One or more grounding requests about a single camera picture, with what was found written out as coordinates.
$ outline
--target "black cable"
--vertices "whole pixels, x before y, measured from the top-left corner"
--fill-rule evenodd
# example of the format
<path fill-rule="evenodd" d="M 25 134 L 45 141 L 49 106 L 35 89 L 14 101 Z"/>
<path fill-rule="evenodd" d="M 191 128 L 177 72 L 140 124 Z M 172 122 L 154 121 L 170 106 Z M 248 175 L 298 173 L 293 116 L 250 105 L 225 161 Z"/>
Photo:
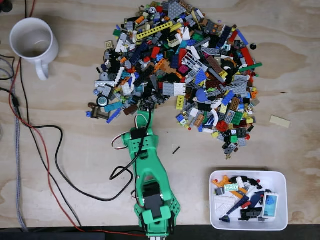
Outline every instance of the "black cable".
<path fill-rule="evenodd" d="M 141 142 L 140 142 L 140 144 L 139 144 L 139 150 L 138 150 L 136 156 L 134 157 L 134 159 L 132 159 L 132 161 L 131 161 L 127 166 L 125 166 L 125 167 L 123 167 L 123 166 L 117 166 L 117 167 L 113 170 L 113 172 L 112 172 L 112 174 L 111 174 L 111 176 L 110 176 L 110 178 L 109 178 L 110 180 L 113 180 L 113 179 L 119 177 L 121 174 L 123 174 L 124 171 L 126 171 L 128 168 L 131 167 L 132 164 L 135 163 L 135 161 L 138 159 L 139 155 L 141 154 L 141 152 L 142 152 L 142 147 L 143 147 L 143 145 L 144 145 L 144 140 L 145 140 L 145 137 L 146 137 L 146 135 L 147 135 L 147 131 L 148 131 L 149 125 L 150 125 L 150 123 L 151 123 L 151 116 L 152 116 L 152 115 L 151 115 L 151 111 L 152 111 L 152 109 L 149 108 L 149 119 L 148 119 L 148 122 L 147 122 L 147 124 L 146 124 L 146 126 L 145 126 L 145 133 L 144 133 L 144 135 L 143 135 L 142 138 L 141 138 Z M 122 170 L 121 170 L 120 172 L 118 172 L 117 174 L 115 174 L 116 171 L 117 171 L 118 169 L 120 169 L 120 168 L 122 168 Z"/>
<path fill-rule="evenodd" d="M 12 79 L 15 76 L 14 64 L 15 64 L 16 57 L 14 57 L 14 56 L 5 56 L 5 55 L 1 55 L 1 54 L 0 54 L 0 57 L 6 58 L 6 59 L 13 59 L 12 60 L 12 64 L 11 64 L 12 76 L 5 77 L 5 78 L 0 78 L 0 81 L 5 81 L 5 80 Z"/>
<path fill-rule="evenodd" d="M 28 103 L 28 98 L 27 98 L 26 89 L 25 89 L 25 85 L 24 85 L 24 81 L 23 81 L 23 77 L 22 77 L 22 76 L 23 76 L 23 75 L 22 75 L 22 61 L 21 61 L 21 62 L 20 62 L 20 81 L 21 81 L 22 90 L 23 90 L 24 99 L 25 99 L 25 105 L 26 105 L 26 118 L 27 118 L 27 123 L 30 125 L 29 103 Z M 41 153 L 41 151 L 40 151 L 38 142 L 37 142 L 37 140 L 36 140 L 36 137 L 35 137 L 34 132 L 32 131 L 32 128 L 29 127 L 28 125 L 25 125 L 25 124 L 23 124 L 23 125 L 26 126 L 27 128 L 29 128 L 30 133 L 31 133 L 31 135 L 32 135 L 32 137 L 33 137 L 33 140 L 34 140 L 34 144 L 35 144 L 36 149 L 37 149 L 37 151 L 38 151 L 38 154 L 39 154 L 39 156 L 40 156 L 41 162 L 42 162 L 44 168 L 46 169 L 46 171 L 48 171 L 48 167 L 47 167 L 47 165 L 45 164 L 45 161 L 44 161 L 44 159 L 43 159 L 42 153 Z M 60 192 L 60 194 L 61 194 L 61 196 L 62 196 L 62 198 L 63 198 L 63 200 L 64 200 L 64 202 L 65 202 L 65 204 L 68 206 L 68 208 L 70 209 L 70 211 L 71 211 L 72 214 L 74 215 L 74 218 L 75 218 L 76 221 L 78 222 L 79 226 L 82 227 L 81 222 L 80 222 L 80 220 L 79 220 L 76 212 L 74 211 L 74 209 L 73 209 L 73 208 L 70 206 L 70 204 L 68 203 L 68 201 L 67 201 L 65 195 L 63 194 L 63 192 L 62 192 L 59 184 L 58 184 L 57 181 L 56 181 L 56 179 L 54 178 L 54 176 L 53 176 L 50 172 L 49 172 L 49 175 L 50 175 L 51 179 L 54 181 L 56 187 L 58 188 L 58 190 L 59 190 L 59 192 Z"/>

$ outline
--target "white mug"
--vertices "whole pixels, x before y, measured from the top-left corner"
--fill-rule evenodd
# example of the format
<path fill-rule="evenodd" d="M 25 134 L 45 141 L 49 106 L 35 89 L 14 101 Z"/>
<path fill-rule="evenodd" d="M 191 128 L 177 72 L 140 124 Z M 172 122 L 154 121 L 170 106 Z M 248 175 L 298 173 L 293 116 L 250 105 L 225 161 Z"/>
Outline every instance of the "white mug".
<path fill-rule="evenodd" d="M 35 64 L 41 80 L 48 79 L 48 64 L 57 57 L 59 46 L 45 21 L 34 17 L 19 21 L 11 30 L 10 46 L 15 54 Z"/>

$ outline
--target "mug handle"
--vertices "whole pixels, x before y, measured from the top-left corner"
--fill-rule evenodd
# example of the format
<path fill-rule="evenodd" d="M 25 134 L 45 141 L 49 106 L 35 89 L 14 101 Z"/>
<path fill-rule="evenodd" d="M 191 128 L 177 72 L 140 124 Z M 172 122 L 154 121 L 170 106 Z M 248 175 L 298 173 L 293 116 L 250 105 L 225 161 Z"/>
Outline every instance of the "mug handle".
<path fill-rule="evenodd" d="M 43 64 L 42 60 L 35 61 L 35 70 L 40 80 L 45 81 L 49 77 L 48 64 Z"/>

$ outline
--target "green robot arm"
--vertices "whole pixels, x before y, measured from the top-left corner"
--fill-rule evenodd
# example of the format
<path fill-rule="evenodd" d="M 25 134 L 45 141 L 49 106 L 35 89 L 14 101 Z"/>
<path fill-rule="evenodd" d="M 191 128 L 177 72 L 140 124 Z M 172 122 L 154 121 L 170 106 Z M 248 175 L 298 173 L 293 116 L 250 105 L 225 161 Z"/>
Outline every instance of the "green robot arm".
<path fill-rule="evenodd" d="M 139 152 L 141 140 L 146 132 L 143 147 L 133 164 L 138 201 L 134 206 L 134 211 L 139 218 L 140 226 L 148 237 L 164 239 L 174 231 L 180 204 L 171 191 L 167 172 L 158 158 L 159 137 L 152 131 L 152 120 L 152 112 L 139 110 L 136 128 L 122 135 L 122 141 L 125 146 L 128 146 L 130 157 L 133 160 Z"/>

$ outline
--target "plywood surface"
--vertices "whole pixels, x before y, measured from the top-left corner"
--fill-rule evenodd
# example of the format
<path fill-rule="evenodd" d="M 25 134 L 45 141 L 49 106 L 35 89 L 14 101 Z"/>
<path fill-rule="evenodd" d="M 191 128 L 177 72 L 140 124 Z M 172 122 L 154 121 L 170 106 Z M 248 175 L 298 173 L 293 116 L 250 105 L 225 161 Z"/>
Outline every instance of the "plywood surface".
<path fill-rule="evenodd" d="M 50 65 L 50 78 L 40 81 L 35 69 L 23 62 L 23 77 L 34 125 L 56 124 L 64 130 L 58 156 L 67 176 L 82 190 L 111 197 L 129 176 L 109 181 L 116 166 L 129 162 L 126 150 L 116 151 L 111 139 L 134 126 L 122 115 L 112 124 L 85 116 L 95 70 L 102 63 L 104 42 L 124 18 L 132 17 L 137 0 L 37 0 L 34 17 L 45 20 L 55 33 L 60 52 Z M 0 14 L 0 54 L 12 55 L 9 33 L 24 16 L 24 1 Z M 252 55 L 263 67 L 255 84 L 260 104 L 257 124 L 247 147 L 225 160 L 221 142 L 209 134 L 187 131 L 176 123 L 174 97 L 156 110 L 153 129 L 159 135 L 158 155 L 167 170 L 171 188 L 181 204 L 177 224 L 210 224 L 209 176 L 215 169 L 269 169 L 287 179 L 290 224 L 320 224 L 320 3 L 316 0 L 198 0 L 195 7 L 208 18 L 237 24 L 257 49 Z M 0 82 L 1 87 L 9 83 Z M 16 94 L 25 107 L 20 81 Z M 290 128 L 269 123 L 271 115 L 291 121 Z M 16 219 L 16 167 L 14 118 L 8 96 L 0 92 L 0 228 L 18 227 Z M 112 202 L 99 202 L 75 192 L 58 174 L 54 153 L 59 133 L 41 130 L 52 174 L 84 226 L 136 225 L 135 200 L 130 192 Z M 22 211 L 29 227 L 70 226 L 51 195 L 47 173 L 28 129 L 21 130 Z"/>

